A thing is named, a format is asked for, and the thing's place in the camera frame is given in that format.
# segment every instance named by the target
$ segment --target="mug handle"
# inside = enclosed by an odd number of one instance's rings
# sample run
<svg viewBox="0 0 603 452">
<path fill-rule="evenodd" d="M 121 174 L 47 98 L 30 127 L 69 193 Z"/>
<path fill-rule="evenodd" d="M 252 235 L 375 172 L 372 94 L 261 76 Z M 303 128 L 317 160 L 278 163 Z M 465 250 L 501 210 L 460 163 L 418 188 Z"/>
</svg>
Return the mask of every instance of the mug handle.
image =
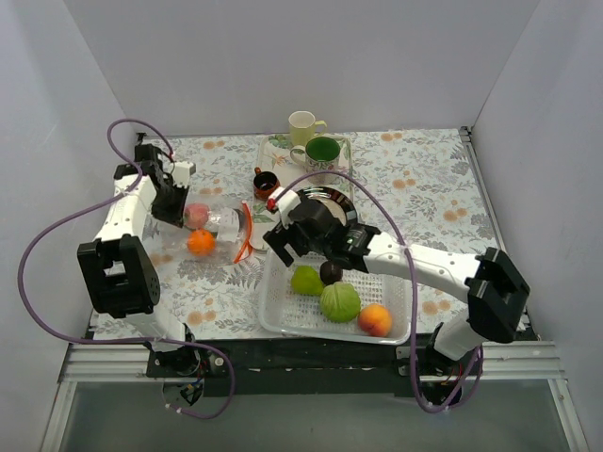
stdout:
<svg viewBox="0 0 603 452">
<path fill-rule="evenodd" d="M 305 165 L 305 146 L 293 146 L 289 155 L 291 156 L 291 160 L 298 165 Z"/>
<path fill-rule="evenodd" d="M 320 132 L 318 132 L 315 137 L 320 137 L 321 135 L 324 135 L 325 132 L 327 131 L 327 123 L 325 121 L 316 121 L 314 123 L 315 126 L 322 126 L 322 130 Z"/>
</svg>

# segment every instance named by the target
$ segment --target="dark purple vegetable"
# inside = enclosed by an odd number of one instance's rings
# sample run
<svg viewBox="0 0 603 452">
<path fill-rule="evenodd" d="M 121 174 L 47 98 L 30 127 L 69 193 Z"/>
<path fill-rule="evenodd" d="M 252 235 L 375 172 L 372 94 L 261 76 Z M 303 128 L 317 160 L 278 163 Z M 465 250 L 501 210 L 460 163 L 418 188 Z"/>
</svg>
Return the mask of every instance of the dark purple vegetable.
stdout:
<svg viewBox="0 0 603 452">
<path fill-rule="evenodd" d="M 343 270 L 339 265 L 327 261 L 320 266 L 320 280 L 325 285 L 337 283 L 341 278 L 343 278 Z"/>
</svg>

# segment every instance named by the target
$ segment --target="toy food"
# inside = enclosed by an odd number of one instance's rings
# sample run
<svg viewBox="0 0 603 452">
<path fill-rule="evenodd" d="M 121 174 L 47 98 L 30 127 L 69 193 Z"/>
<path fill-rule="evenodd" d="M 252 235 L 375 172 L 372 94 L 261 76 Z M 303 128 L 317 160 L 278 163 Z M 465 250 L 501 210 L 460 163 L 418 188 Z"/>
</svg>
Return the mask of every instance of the toy food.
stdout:
<svg viewBox="0 0 603 452">
<path fill-rule="evenodd" d="M 369 304 L 358 315 L 358 326 L 371 336 L 385 337 L 392 329 L 392 315 L 381 304 Z"/>
<path fill-rule="evenodd" d="M 327 261 L 320 266 L 320 279 L 325 285 L 337 283 L 341 278 L 343 278 L 343 270 L 339 265 Z"/>
<path fill-rule="evenodd" d="M 190 233 L 187 246 L 195 256 L 208 256 L 216 248 L 216 239 L 205 229 L 199 229 Z"/>
<path fill-rule="evenodd" d="M 335 282 L 322 291 L 320 310 L 332 322 L 349 322 L 360 313 L 360 297 L 349 282 Z"/>
<path fill-rule="evenodd" d="M 291 278 L 291 288 L 301 295 L 320 295 L 324 287 L 316 270 L 310 266 L 298 266 Z"/>
<path fill-rule="evenodd" d="M 207 204 L 193 202 L 185 207 L 185 226 L 190 229 L 201 229 L 209 219 Z"/>
</svg>

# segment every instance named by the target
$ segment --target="orange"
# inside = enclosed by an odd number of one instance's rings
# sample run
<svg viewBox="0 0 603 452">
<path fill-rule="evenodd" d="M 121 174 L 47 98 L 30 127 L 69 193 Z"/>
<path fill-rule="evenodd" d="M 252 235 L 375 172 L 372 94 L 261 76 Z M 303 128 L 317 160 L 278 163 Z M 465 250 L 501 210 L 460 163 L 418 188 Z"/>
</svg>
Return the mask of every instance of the orange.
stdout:
<svg viewBox="0 0 603 452">
<path fill-rule="evenodd" d="M 216 239 L 205 229 L 199 229 L 190 233 L 187 246 L 195 256 L 207 256 L 216 248 Z"/>
<path fill-rule="evenodd" d="M 371 336 L 385 337 L 392 329 L 392 315 L 381 304 L 369 304 L 358 315 L 358 326 Z"/>
</svg>

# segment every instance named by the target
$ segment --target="yellow mug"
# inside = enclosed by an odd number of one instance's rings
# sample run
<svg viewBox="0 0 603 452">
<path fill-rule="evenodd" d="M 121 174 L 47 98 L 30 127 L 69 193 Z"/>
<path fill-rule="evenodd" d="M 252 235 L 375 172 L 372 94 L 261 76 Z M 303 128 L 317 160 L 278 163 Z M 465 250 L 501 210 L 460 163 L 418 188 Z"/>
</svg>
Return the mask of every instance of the yellow mug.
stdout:
<svg viewBox="0 0 603 452">
<path fill-rule="evenodd" d="M 316 117 L 309 111 L 296 111 L 289 116 L 289 134 L 293 146 L 305 146 L 314 137 L 320 137 L 327 131 L 325 121 L 317 121 Z"/>
</svg>

